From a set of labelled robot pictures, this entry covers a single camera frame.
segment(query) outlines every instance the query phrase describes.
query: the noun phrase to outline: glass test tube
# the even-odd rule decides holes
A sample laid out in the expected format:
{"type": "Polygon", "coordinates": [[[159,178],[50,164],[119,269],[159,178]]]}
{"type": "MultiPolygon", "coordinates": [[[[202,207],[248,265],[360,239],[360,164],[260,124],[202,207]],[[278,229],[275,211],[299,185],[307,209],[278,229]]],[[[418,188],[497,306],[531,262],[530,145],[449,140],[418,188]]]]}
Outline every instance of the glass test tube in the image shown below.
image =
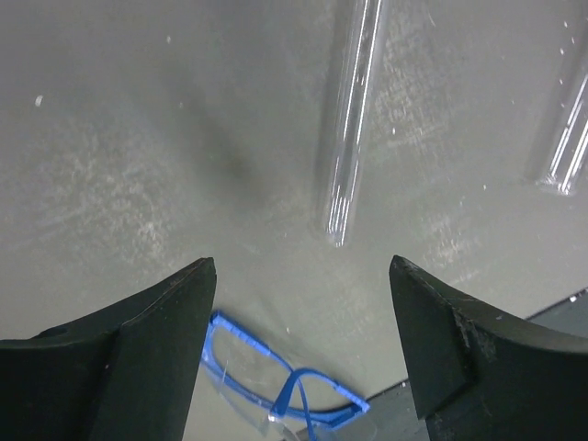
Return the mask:
{"type": "Polygon", "coordinates": [[[576,192],[588,153],[588,28],[579,40],[573,41],[567,75],[559,79],[560,107],[555,130],[547,138],[552,145],[537,180],[542,189],[562,196],[576,192]]]}
{"type": "Polygon", "coordinates": [[[388,0],[355,0],[337,96],[331,169],[319,210],[321,229],[332,245],[345,244],[356,210],[361,156],[380,64],[388,0]]]}

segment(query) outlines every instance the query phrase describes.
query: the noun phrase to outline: scratched surface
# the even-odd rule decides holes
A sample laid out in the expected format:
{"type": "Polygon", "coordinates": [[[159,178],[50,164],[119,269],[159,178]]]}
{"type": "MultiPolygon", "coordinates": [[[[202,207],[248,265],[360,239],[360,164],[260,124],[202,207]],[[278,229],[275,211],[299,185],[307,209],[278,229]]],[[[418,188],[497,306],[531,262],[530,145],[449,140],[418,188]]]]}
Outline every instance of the scratched surface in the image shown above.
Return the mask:
{"type": "MultiPolygon", "coordinates": [[[[406,375],[393,254],[521,316],[585,287],[588,186],[523,181],[580,1],[390,1],[344,250],[310,229],[336,18],[330,0],[1,4],[0,338],[211,255],[216,307],[371,395],[406,375]]],[[[257,438],[199,375],[186,440],[257,438]]]]}

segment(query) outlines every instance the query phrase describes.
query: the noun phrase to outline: gray surface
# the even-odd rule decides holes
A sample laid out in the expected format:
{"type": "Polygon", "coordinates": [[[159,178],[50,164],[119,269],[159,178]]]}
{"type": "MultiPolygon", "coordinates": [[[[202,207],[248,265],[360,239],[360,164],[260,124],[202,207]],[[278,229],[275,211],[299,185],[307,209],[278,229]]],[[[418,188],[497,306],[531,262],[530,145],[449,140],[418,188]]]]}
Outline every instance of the gray surface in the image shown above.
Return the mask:
{"type": "MultiPolygon", "coordinates": [[[[309,227],[334,2],[4,2],[0,338],[212,255],[217,307],[371,395],[406,375],[393,254],[518,315],[584,287],[587,186],[521,179],[579,4],[391,2],[334,250],[309,227]]],[[[187,440],[256,439],[202,375],[195,393],[187,440]]]]}

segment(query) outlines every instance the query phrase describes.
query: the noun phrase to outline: clear glass tube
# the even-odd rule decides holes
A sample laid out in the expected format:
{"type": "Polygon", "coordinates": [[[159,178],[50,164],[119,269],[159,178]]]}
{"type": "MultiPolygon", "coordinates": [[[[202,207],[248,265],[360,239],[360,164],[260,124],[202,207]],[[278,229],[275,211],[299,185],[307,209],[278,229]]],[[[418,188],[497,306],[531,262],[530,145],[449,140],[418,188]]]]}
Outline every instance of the clear glass tube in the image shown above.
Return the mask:
{"type": "Polygon", "coordinates": [[[536,181],[544,190],[572,196],[588,154],[588,28],[573,39],[569,62],[558,84],[557,114],[552,115],[555,128],[547,134],[549,151],[542,173],[536,181]]]}
{"type": "Polygon", "coordinates": [[[334,133],[328,139],[330,174],[319,207],[322,232],[343,246],[355,218],[361,156],[385,38],[388,0],[355,0],[337,94],[334,133]]]}

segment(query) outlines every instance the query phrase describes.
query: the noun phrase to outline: glasses lens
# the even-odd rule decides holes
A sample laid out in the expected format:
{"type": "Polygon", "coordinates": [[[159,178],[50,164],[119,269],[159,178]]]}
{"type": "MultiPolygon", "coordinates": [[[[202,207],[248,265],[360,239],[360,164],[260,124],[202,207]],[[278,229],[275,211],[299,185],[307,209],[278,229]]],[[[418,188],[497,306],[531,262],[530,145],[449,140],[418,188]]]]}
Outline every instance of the glasses lens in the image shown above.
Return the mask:
{"type": "Polygon", "coordinates": [[[288,379],[286,367],[223,328],[215,331],[212,347],[228,376],[255,395],[271,402],[276,399],[288,379]]]}

